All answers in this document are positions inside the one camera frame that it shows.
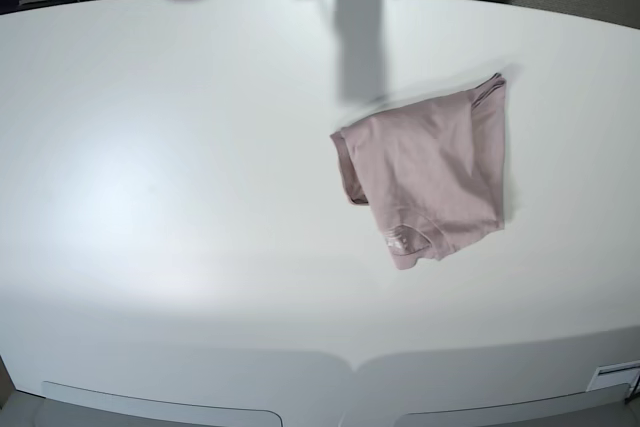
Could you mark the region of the white label sticker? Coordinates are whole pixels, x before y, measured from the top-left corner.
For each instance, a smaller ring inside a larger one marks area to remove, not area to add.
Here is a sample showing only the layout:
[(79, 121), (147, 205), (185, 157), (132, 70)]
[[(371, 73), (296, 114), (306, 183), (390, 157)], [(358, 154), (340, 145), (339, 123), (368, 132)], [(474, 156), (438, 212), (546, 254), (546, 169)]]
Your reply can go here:
[(587, 386), (587, 391), (600, 390), (619, 385), (624, 385), (632, 391), (638, 379), (638, 361), (601, 366), (595, 370)]

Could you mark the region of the mauve T-shirt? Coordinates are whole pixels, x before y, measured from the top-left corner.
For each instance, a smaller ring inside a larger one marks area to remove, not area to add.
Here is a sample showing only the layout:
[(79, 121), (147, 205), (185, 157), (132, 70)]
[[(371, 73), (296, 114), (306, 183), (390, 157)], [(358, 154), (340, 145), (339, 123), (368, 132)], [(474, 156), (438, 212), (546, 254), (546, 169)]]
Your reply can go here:
[(503, 229), (506, 87), (496, 73), (332, 134), (344, 192), (371, 209), (398, 269)]

